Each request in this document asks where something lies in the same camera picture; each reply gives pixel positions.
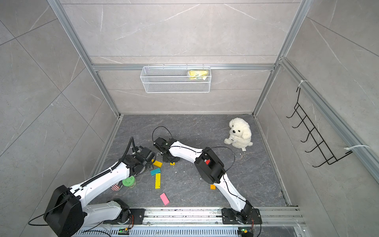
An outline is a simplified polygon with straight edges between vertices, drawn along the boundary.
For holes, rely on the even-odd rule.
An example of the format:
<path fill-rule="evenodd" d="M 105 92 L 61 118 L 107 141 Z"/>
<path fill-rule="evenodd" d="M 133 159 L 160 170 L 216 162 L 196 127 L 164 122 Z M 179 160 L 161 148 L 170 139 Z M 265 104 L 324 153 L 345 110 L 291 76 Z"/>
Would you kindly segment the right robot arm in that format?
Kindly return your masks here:
<path fill-rule="evenodd" d="M 230 204 L 224 213 L 231 222 L 240 224 L 262 224 L 259 210 L 243 197 L 231 183 L 227 169 L 213 148 L 193 148 L 182 144 L 173 137 L 152 138 L 155 148 L 163 156 L 166 163 L 175 163 L 183 159 L 195 165 L 201 178 L 208 184 L 215 185 Z"/>

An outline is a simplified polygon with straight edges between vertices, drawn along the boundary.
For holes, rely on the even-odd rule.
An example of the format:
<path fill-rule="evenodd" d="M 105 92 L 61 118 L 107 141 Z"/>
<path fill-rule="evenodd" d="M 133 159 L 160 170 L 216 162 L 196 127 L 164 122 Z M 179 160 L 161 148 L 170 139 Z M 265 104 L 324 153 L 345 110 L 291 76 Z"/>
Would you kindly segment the metal base rail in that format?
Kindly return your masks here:
<path fill-rule="evenodd" d="M 297 207 L 257 207 L 247 224 L 220 207 L 145 207 L 134 222 L 88 225 L 76 237 L 309 237 Z"/>

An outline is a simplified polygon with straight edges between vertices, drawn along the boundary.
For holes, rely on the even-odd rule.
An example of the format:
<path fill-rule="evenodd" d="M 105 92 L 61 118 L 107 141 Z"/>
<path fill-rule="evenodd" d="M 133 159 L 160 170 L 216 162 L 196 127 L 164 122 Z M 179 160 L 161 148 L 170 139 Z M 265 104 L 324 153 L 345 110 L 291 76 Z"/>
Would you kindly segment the green lid jar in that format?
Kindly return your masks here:
<path fill-rule="evenodd" d="M 122 180 L 122 185 L 128 188 L 132 188 L 136 185 L 136 179 L 134 176 L 130 176 L 124 180 Z"/>

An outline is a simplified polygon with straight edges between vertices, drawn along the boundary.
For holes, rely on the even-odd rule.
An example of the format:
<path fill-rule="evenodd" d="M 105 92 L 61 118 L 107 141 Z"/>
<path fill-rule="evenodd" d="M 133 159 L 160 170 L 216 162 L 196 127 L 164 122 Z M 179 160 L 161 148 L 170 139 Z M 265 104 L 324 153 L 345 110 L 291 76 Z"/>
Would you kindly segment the lime yellow long block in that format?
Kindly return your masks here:
<path fill-rule="evenodd" d="M 157 173 L 155 175 L 155 189 L 160 189 L 161 188 L 161 174 Z"/>

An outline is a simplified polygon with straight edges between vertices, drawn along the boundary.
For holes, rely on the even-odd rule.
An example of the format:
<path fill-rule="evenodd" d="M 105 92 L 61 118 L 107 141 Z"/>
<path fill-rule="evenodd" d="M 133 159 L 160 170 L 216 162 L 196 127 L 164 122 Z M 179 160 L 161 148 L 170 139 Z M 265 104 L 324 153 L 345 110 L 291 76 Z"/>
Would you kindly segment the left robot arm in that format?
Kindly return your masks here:
<path fill-rule="evenodd" d="M 71 187 L 56 188 L 41 216 L 45 226 L 59 237 L 71 237 L 83 226 L 114 221 L 124 224 L 131 221 L 129 206 L 117 198 L 106 203 L 91 204 L 97 196 L 111 186 L 142 173 L 152 165 L 155 153 L 146 147 L 137 147 L 130 138 L 122 157 L 100 174 Z"/>

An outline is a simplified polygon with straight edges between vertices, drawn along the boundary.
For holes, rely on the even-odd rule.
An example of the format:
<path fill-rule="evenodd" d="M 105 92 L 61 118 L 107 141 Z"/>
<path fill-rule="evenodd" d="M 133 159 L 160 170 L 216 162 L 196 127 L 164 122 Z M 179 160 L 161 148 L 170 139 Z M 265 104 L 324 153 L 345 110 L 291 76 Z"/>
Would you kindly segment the black wall hook rack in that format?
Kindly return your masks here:
<path fill-rule="evenodd" d="M 334 163 L 337 163 L 338 161 L 342 160 L 345 157 L 348 157 L 349 155 L 353 154 L 353 151 L 348 150 L 344 153 L 340 158 L 338 158 L 333 151 L 331 150 L 330 146 L 327 144 L 323 136 L 321 135 L 319 129 L 316 127 L 316 125 L 313 123 L 313 121 L 310 119 L 308 114 L 305 112 L 304 108 L 300 105 L 299 99 L 300 99 L 300 93 L 301 88 L 298 87 L 296 89 L 297 94 L 297 100 L 293 107 L 293 112 L 290 116 L 286 116 L 286 118 L 291 119 L 292 117 L 296 116 L 300 119 L 299 123 L 296 126 L 292 126 L 293 129 L 297 129 L 299 127 L 304 127 L 307 130 L 307 137 L 305 140 L 301 140 L 300 142 L 305 144 L 309 140 L 313 142 L 313 147 L 310 150 L 306 150 L 306 154 L 311 154 L 313 151 L 317 150 L 323 160 L 322 163 L 319 165 L 312 165 L 313 168 L 319 168 L 325 164 L 327 165 L 333 165 Z"/>

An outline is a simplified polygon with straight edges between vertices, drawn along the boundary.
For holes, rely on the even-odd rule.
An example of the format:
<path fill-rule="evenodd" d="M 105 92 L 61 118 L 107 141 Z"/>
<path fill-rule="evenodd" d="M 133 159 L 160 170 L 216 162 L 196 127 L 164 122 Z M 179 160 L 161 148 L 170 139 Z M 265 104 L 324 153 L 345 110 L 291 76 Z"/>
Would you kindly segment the pink block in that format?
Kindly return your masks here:
<path fill-rule="evenodd" d="M 160 199 L 162 200 L 162 202 L 163 202 L 164 205 L 168 205 L 170 203 L 170 201 L 169 201 L 169 199 L 168 199 L 168 197 L 166 196 L 165 193 L 162 193 L 160 195 Z"/>

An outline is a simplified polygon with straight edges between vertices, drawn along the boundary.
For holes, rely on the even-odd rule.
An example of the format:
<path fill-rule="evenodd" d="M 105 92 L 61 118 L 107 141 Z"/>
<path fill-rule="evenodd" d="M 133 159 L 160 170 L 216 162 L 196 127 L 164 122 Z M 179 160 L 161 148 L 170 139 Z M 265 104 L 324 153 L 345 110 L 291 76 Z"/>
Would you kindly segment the yellow sponge in basket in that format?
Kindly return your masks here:
<path fill-rule="evenodd" d="M 190 80 L 207 80 L 209 77 L 208 70 L 189 70 L 187 71 L 187 77 Z"/>

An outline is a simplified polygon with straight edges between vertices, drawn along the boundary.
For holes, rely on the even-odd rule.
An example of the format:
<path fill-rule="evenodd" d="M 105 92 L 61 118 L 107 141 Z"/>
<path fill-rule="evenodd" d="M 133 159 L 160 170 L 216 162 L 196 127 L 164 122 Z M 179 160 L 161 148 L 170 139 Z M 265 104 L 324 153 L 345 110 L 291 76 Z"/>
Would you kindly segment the white plush dog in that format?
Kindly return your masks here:
<path fill-rule="evenodd" d="M 253 145 L 250 125 L 244 119 L 234 118 L 229 122 L 230 136 L 224 140 L 227 145 L 232 145 L 242 151 Z"/>

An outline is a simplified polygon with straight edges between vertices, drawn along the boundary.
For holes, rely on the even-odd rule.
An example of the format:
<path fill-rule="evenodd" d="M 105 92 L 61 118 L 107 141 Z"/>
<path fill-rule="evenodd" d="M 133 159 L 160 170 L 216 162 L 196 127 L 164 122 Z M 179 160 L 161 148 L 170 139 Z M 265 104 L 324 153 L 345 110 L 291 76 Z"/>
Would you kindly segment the teal block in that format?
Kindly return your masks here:
<path fill-rule="evenodd" d="M 161 169 L 160 168 L 153 169 L 150 173 L 151 173 L 151 176 L 154 176 L 156 174 L 160 174 L 161 173 Z"/>

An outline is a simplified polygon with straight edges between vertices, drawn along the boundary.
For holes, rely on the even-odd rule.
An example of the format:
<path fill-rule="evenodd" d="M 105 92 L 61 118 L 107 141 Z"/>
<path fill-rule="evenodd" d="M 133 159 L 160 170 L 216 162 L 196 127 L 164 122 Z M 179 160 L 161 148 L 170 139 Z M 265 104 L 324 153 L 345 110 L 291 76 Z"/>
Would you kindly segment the newspaper print can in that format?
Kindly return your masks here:
<path fill-rule="evenodd" d="M 116 184 L 111 186 L 111 190 L 113 190 L 115 192 L 119 191 L 121 188 L 122 188 L 122 183 L 116 183 Z"/>

